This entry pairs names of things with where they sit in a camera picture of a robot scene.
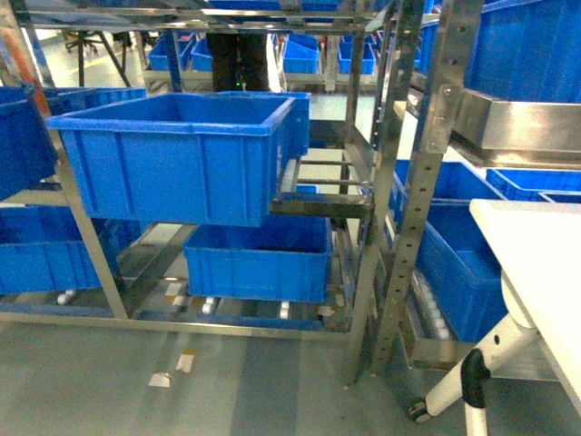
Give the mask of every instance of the black caster wheel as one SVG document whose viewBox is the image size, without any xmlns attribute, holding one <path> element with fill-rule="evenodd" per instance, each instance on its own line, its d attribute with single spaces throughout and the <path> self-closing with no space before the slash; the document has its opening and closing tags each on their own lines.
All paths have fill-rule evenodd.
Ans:
<svg viewBox="0 0 581 436">
<path fill-rule="evenodd" d="M 414 421 L 416 424 L 426 422 L 431 418 L 428 413 L 428 407 L 426 406 L 426 400 L 423 398 L 416 399 L 408 407 L 408 418 L 410 421 Z"/>
</svg>

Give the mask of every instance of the plastic storage bin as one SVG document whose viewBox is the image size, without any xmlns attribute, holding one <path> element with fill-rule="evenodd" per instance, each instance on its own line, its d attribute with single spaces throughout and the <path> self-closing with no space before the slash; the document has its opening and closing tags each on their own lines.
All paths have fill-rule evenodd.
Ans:
<svg viewBox="0 0 581 436">
<path fill-rule="evenodd" d="M 95 93 L 87 97 L 87 109 L 135 100 L 145 96 L 147 96 L 145 88 L 95 88 Z"/>
<path fill-rule="evenodd" d="M 542 193 L 540 197 L 549 203 L 581 204 L 581 193 Z"/>
<path fill-rule="evenodd" d="M 228 91 L 224 95 L 259 95 L 277 98 L 294 98 L 290 111 L 292 127 L 290 128 L 289 158 L 301 157 L 309 152 L 310 140 L 310 94 L 308 93 L 261 93 Z"/>
<path fill-rule="evenodd" d="M 417 266 L 461 341 L 479 341 L 507 314 L 500 265 L 466 204 L 432 204 Z"/>
<path fill-rule="evenodd" d="M 353 45 L 347 43 L 339 44 L 339 72 L 349 74 L 351 72 L 351 52 Z M 373 74 L 375 70 L 375 55 L 373 48 L 369 44 L 363 45 L 363 60 L 361 61 L 361 73 Z"/>
<path fill-rule="evenodd" d="M 319 193 L 317 184 L 297 184 L 297 193 Z"/>
<path fill-rule="evenodd" d="M 196 43 L 196 35 L 188 32 L 180 32 L 177 34 L 177 39 L 180 50 L 178 56 L 180 59 L 180 65 L 182 70 L 185 70 L 188 67 L 192 47 Z M 152 70 L 155 71 L 170 69 L 167 54 L 165 54 L 165 42 L 163 39 L 160 39 L 155 44 L 153 50 L 149 53 L 149 65 Z"/>
<path fill-rule="evenodd" d="M 147 95 L 145 88 L 55 88 L 44 89 L 52 115 L 67 114 Z"/>
<path fill-rule="evenodd" d="M 344 35 L 341 37 L 342 43 L 353 44 L 353 35 Z M 372 47 L 376 46 L 377 39 L 373 35 L 367 35 L 365 37 L 365 44 L 371 44 Z"/>
<path fill-rule="evenodd" d="M 408 169 L 409 161 L 397 161 L 389 198 L 389 209 L 393 211 L 393 219 L 396 223 L 401 220 L 404 204 L 408 199 L 408 193 L 406 193 L 405 189 Z M 494 186 L 472 172 L 463 163 L 444 162 L 436 182 L 433 203 L 466 204 L 474 198 L 506 200 L 506 197 L 497 191 Z"/>
<path fill-rule="evenodd" d="M 581 2 L 488 3 L 482 9 L 465 85 L 510 101 L 581 103 L 580 44 Z M 432 50 L 433 45 L 421 52 L 425 73 Z"/>
<path fill-rule="evenodd" d="M 434 51 L 436 36 L 438 34 L 438 24 L 439 20 L 435 20 L 421 25 L 418 55 L 416 56 L 416 67 L 423 74 L 429 72 L 432 52 Z"/>
<path fill-rule="evenodd" d="M 132 224 L 99 220 L 95 230 L 115 271 L 117 255 L 135 236 Z M 100 286 L 68 207 L 0 209 L 0 294 Z"/>
<path fill-rule="evenodd" d="M 94 218 L 259 226 L 294 99 L 166 94 L 52 117 Z"/>
<path fill-rule="evenodd" d="M 284 45 L 285 73 L 316 74 L 319 71 L 319 42 L 308 35 L 290 34 Z"/>
<path fill-rule="evenodd" d="M 0 86 L 0 200 L 54 175 L 56 153 L 34 88 Z"/>
<path fill-rule="evenodd" d="M 192 69 L 196 71 L 212 70 L 212 55 L 206 38 L 201 39 L 192 50 Z"/>
<path fill-rule="evenodd" d="M 581 192 L 581 172 L 488 170 L 487 180 L 508 200 L 541 202 L 546 191 Z"/>
<path fill-rule="evenodd" d="M 262 227 L 201 226 L 184 243 L 191 295 L 324 302 L 330 220 L 273 215 Z"/>
</svg>

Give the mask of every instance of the warehouse shelving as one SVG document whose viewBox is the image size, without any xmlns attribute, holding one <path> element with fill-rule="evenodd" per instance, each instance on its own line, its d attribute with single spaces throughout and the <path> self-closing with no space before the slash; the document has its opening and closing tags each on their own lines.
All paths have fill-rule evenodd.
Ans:
<svg viewBox="0 0 581 436">
<path fill-rule="evenodd" d="M 355 35 L 346 120 L 344 122 L 313 120 L 311 123 L 313 144 L 343 152 L 341 162 L 319 162 L 339 165 L 340 180 L 317 181 L 336 184 L 340 193 L 317 194 L 313 197 L 301 193 L 281 192 L 271 203 L 272 213 L 321 215 L 333 218 L 335 249 L 338 253 L 334 262 L 340 265 L 338 274 L 340 282 L 334 284 L 333 289 L 341 289 L 347 303 L 345 310 L 338 311 L 339 320 L 331 319 L 320 330 L 309 331 L 305 330 L 309 328 L 308 326 L 300 323 L 301 318 L 296 319 L 295 325 L 292 326 L 276 318 L 270 318 L 274 320 L 269 322 L 270 324 L 261 323 L 260 320 L 257 323 L 249 318 L 237 325 L 231 325 L 235 320 L 227 318 L 230 315 L 218 316 L 220 314 L 215 313 L 216 316 L 204 318 L 200 316 L 199 308 L 196 307 L 178 312 L 144 310 L 143 302 L 152 290 L 159 285 L 167 287 L 171 282 L 163 278 L 162 274 L 181 251 L 182 242 L 192 226 L 184 225 L 164 247 L 141 245 L 134 247 L 140 251 L 137 257 L 147 258 L 149 266 L 141 271 L 141 267 L 131 265 L 132 261 L 129 260 L 128 269 L 141 273 L 136 273 L 129 284 L 124 286 L 126 289 L 121 291 L 121 284 L 118 286 L 119 281 L 115 280 L 104 261 L 103 251 L 91 220 L 86 216 L 80 202 L 60 138 L 57 133 L 51 132 L 60 158 L 57 174 L 60 186 L 53 185 L 53 190 L 28 190 L 9 199 L 9 203 L 70 205 L 103 284 L 109 308 L 59 307 L 46 304 L 41 307 L 0 302 L 0 321 L 341 341 L 347 343 L 347 382 L 356 380 L 359 373 L 360 354 L 366 332 L 369 332 L 374 340 L 371 362 L 371 369 L 374 372 L 385 369 L 391 358 L 393 342 L 401 334 L 411 364 L 423 368 L 451 367 L 470 350 L 471 344 L 426 337 L 419 328 L 413 299 L 411 302 L 408 299 L 419 242 L 443 155 L 452 142 L 455 148 L 477 164 L 578 168 L 576 140 L 579 137 L 579 127 L 578 124 L 567 123 L 564 118 L 569 119 L 567 117 L 577 114 L 581 105 L 499 102 L 464 89 L 464 71 L 478 28 L 483 0 L 444 2 L 438 40 L 427 77 L 413 74 L 423 0 L 389 2 L 380 14 L 364 12 L 363 2 L 357 2 L 348 12 L 327 13 L 224 11 L 204 9 L 207 4 L 201 3 L 198 9 L 195 8 L 197 6 L 191 9 L 175 9 L 169 6 L 164 9 L 36 7 L 30 11 L 18 9 L 14 15 L 10 3 L 7 0 L 0 0 L 0 9 L 3 13 L 0 26 L 3 28 L 3 37 L 8 35 L 16 42 L 16 48 L 25 58 L 26 69 L 32 76 L 35 76 L 32 57 L 26 49 L 15 17 L 21 24 L 27 26 L 36 23 L 37 27 L 85 30 L 106 27 L 134 31 L 186 29 L 204 33 L 224 30 L 287 33 L 299 29 L 310 35 L 328 35 L 328 58 L 334 61 L 337 58 L 339 35 Z M 88 15 L 91 19 L 85 19 L 78 25 L 39 21 L 39 17 L 70 14 Z M 240 18 L 245 16 L 252 16 L 254 20 L 257 17 L 264 17 L 265 20 L 241 21 Z M 279 18 L 281 21 L 268 21 L 272 18 Z M 309 22 L 310 18 L 329 18 L 335 22 L 312 23 Z M 368 141 L 355 127 L 359 89 L 367 80 L 360 76 L 360 60 L 364 36 L 378 29 L 382 29 L 384 35 L 394 34 L 393 54 L 397 55 L 380 58 L 375 79 L 377 91 L 373 128 L 371 139 Z M 165 37 L 168 38 L 166 41 L 173 43 L 171 32 L 166 32 Z M 384 54 L 388 52 L 388 43 L 389 38 L 386 37 L 381 48 Z M 145 65 L 143 52 L 139 53 L 142 64 Z M 149 72 L 152 75 L 146 75 L 146 80 L 168 81 L 169 78 L 172 89 L 177 92 L 182 89 L 182 80 L 208 80 L 208 74 L 201 76 L 195 72 L 181 72 L 177 65 L 177 56 L 172 50 L 168 51 L 168 56 L 171 71 Z M 11 71 L 6 65 L 0 65 L 2 66 L 4 67 L 0 68 L 2 80 L 9 84 L 12 76 L 18 72 Z M 324 79 L 321 80 L 321 84 L 325 84 L 327 91 L 333 91 L 336 84 L 347 81 L 345 77 L 337 75 L 336 62 L 327 64 L 326 70 L 322 73 L 324 77 L 317 80 Z M 26 75 L 21 71 L 20 77 Z M 47 69 L 42 69 L 42 77 L 50 84 Z M 422 94 L 416 95 L 420 98 L 415 98 L 414 104 L 409 103 L 411 84 L 416 90 L 422 91 Z M 411 166 L 415 170 L 409 180 L 409 201 L 402 223 L 396 228 L 388 213 L 388 199 L 401 136 L 402 115 L 405 112 L 402 109 L 406 106 L 419 117 L 419 127 L 411 156 Z M 534 123 L 527 123 L 522 114 L 533 115 L 533 119 L 537 121 L 542 119 L 545 132 L 540 134 Z M 509 141 L 504 143 L 507 144 L 507 148 L 510 147 L 508 150 L 498 152 L 487 149 L 487 145 L 498 138 L 515 137 L 516 133 L 519 137 L 532 133 L 528 137 L 528 143 L 524 143 L 526 148 L 520 146 L 522 143 L 515 144 L 514 141 Z M 291 166 L 292 174 L 289 176 L 295 181 L 302 164 L 313 162 L 298 160 L 293 167 Z M 363 188 L 364 193 L 348 193 L 348 188 L 352 185 Z M 346 222 L 348 218 L 360 219 L 365 230 L 360 243 L 359 259 L 353 259 L 351 256 L 351 235 Z M 384 233 L 386 222 L 392 235 L 388 240 Z M 384 271 L 385 277 L 379 278 L 378 270 Z M 182 280 L 179 277 L 172 279 L 178 282 Z M 291 312 L 304 314 L 308 311 L 309 309 L 303 306 L 295 307 Z M 529 361 L 532 363 L 529 364 L 528 371 L 515 368 L 510 372 L 511 376 L 550 379 L 551 374 L 538 366 L 542 363 L 535 359 L 534 352 L 532 354 L 532 361 Z"/>
</svg>

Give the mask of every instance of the black pants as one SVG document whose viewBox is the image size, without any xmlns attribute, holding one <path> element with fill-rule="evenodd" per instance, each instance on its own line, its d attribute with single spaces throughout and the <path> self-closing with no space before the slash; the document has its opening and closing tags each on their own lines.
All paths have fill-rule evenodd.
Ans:
<svg viewBox="0 0 581 436">
<path fill-rule="evenodd" d="M 236 61 L 242 60 L 246 91 L 268 91 L 266 35 L 207 34 L 214 92 L 236 89 Z"/>
</svg>

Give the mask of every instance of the white table leg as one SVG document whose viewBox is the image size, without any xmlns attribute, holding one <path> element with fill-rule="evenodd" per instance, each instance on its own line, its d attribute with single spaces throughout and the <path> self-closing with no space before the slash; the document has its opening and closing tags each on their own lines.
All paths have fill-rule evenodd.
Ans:
<svg viewBox="0 0 581 436">
<path fill-rule="evenodd" d="M 515 322 L 508 314 L 478 343 L 484 364 L 490 372 L 496 371 L 523 348 L 540 337 L 536 328 L 527 328 Z M 426 421 L 438 416 L 454 401 L 462 397 L 461 369 L 459 362 L 426 396 L 416 401 L 408 410 L 409 418 L 415 422 Z"/>
<path fill-rule="evenodd" d="M 467 436 L 487 436 L 487 410 L 464 404 Z"/>
</svg>

